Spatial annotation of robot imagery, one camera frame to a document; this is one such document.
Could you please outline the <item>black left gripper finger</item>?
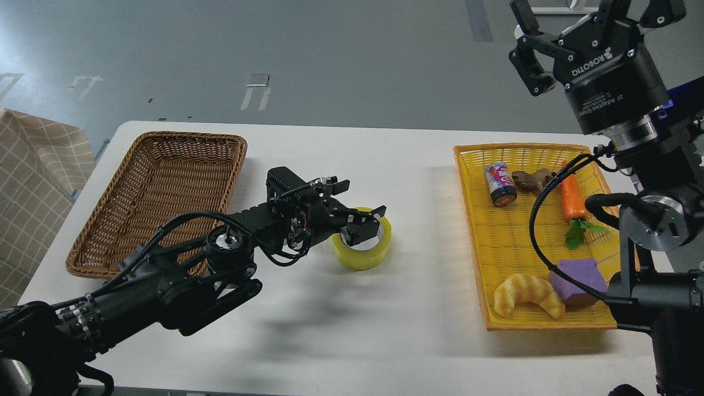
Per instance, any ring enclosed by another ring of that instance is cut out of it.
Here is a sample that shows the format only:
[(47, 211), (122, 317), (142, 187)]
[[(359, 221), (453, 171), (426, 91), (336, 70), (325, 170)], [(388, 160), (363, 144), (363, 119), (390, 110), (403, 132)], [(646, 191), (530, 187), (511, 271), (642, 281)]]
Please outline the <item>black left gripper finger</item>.
[(342, 241), (347, 246), (357, 246), (378, 236), (380, 222), (370, 218), (349, 218), (341, 228)]
[(382, 205), (377, 208), (347, 208), (346, 206), (334, 206), (331, 214), (334, 218), (340, 218), (345, 223), (370, 223), (380, 221), (385, 217), (387, 206)]

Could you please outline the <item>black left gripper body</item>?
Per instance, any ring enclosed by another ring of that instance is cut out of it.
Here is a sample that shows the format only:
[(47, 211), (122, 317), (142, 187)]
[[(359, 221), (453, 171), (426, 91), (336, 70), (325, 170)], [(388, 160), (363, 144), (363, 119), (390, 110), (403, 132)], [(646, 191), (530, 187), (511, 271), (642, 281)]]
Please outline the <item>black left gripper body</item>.
[(286, 193), (286, 246), (294, 251), (318, 245), (349, 225), (349, 213), (337, 200), (325, 199), (312, 187)]

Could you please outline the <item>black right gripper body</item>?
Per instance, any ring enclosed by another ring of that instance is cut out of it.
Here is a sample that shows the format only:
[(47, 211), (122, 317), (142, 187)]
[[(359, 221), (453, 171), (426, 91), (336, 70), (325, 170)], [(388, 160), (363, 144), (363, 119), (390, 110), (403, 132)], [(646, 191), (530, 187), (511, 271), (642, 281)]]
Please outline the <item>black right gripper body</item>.
[(641, 118), (669, 100), (636, 21), (588, 15), (560, 39), (574, 60), (557, 60), (553, 75), (565, 85), (584, 135)]

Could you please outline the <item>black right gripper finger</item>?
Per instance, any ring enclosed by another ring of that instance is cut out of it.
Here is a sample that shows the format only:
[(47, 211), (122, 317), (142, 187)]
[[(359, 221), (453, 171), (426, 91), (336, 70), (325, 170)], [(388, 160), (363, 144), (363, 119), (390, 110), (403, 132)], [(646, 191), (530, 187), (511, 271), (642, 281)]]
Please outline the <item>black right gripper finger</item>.
[(561, 38), (542, 32), (528, 1), (510, 1), (510, 9), (518, 23), (520, 35), (509, 60), (531, 95), (538, 97), (555, 87), (556, 79), (545, 71), (536, 53), (557, 61), (572, 63), (575, 52), (560, 45)]
[[(597, 8), (598, 21), (610, 23), (611, 20), (628, 18), (631, 1), (601, 1)], [(687, 15), (684, 1), (647, 1), (637, 26), (643, 32), (663, 28), (678, 23)]]

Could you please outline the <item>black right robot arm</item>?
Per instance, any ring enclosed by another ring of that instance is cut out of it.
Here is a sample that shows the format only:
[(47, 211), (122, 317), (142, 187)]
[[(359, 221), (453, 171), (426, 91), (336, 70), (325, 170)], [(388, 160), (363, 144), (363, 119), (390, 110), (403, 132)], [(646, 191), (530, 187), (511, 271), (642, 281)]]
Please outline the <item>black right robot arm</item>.
[(573, 281), (603, 301), (621, 330), (653, 343), (659, 395), (702, 394), (702, 266), (659, 273), (653, 251), (670, 251), (702, 234), (702, 78), (667, 90), (644, 34), (685, 18), (682, 1), (650, 1), (639, 20), (629, 1), (599, 7), (560, 35), (541, 32), (526, 1), (510, 7), (521, 35), (509, 58), (535, 97), (560, 83), (585, 135), (609, 145), (569, 161), (539, 194), (530, 240), (548, 269), (571, 282), (538, 248), (535, 222), (547, 195), (569, 175), (611, 156), (639, 192), (592, 195), (586, 208), (619, 233), (620, 271), (606, 293)]

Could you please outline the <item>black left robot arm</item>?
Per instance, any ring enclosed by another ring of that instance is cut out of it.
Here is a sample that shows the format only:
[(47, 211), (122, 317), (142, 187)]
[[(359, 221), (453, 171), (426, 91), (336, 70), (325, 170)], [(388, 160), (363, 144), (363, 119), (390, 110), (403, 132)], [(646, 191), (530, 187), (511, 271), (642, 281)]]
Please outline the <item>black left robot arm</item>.
[(264, 203), (176, 216), (98, 290), (3, 309), (2, 394), (73, 395), (88, 378), (111, 395), (113, 377), (90, 362), (154, 323), (190, 336), (253, 299), (262, 290), (256, 250), (288, 267), (331, 237), (357, 246), (389, 236), (385, 206), (350, 208), (336, 199), (349, 184), (335, 176), (305, 182), (272, 168)]

